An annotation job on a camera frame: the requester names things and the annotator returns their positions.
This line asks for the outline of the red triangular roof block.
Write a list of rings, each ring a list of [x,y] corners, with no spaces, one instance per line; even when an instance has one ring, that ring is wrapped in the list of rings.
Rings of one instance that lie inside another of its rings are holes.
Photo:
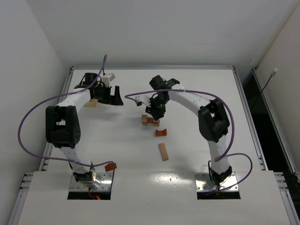
[[[113,171],[113,170],[116,169],[116,168],[117,168],[116,163],[108,163],[108,164],[105,166],[105,171],[106,171],[106,172]]]

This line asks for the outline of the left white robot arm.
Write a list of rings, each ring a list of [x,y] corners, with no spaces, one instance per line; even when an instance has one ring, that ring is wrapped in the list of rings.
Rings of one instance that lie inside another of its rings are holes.
[[[120,87],[116,86],[111,95],[111,82],[115,74],[104,74],[97,77],[96,73],[85,73],[82,80],[64,101],[46,108],[45,132],[46,140],[61,150],[73,171],[75,181],[91,184],[96,182],[96,172],[91,160],[76,145],[81,138],[78,112],[88,102],[96,100],[106,105],[123,105]]]

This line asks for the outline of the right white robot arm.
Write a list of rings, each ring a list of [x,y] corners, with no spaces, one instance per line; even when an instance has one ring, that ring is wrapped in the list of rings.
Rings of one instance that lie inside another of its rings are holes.
[[[209,100],[191,92],[183,92],[184,86],[173,78],[166,81],[157,75],[151,79],[150,86],[154,90],[161,90],[156,97],[150,98],[145,110],[154,120],[164,117],[165,105],[169,100],[181,104],[197,116],[200,134],[209,145],[211,181],[219,186],[232,173],[226,156],[226,135],[230,122],[224,104],[217,98]]]

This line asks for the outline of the dark red arch block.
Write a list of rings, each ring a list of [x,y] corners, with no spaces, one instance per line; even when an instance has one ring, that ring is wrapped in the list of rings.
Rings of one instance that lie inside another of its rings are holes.
[[[156,137],[167,136],[167,129],[163,129],[163,130],[156,129],[155,136]]]

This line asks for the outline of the reddish long plank block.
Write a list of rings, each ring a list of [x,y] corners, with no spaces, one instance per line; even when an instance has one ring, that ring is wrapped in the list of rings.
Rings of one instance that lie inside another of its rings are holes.
[[[148,124],[153,124],[153,125],[155,126],[156,120],[154,120],[153,118],[148,117],[147,123],[148,123]]]

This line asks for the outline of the light long plank block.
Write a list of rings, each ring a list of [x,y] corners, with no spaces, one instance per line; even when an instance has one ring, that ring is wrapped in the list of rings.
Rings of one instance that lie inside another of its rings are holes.
[[[165,144],[164,143],[160,143],[158,145],[158,147],[159,147],[159,151],[160,151],[162,160],[163,161],[167,161],[169,159],[169,157],[168,157],[168,153],[167,153]]]

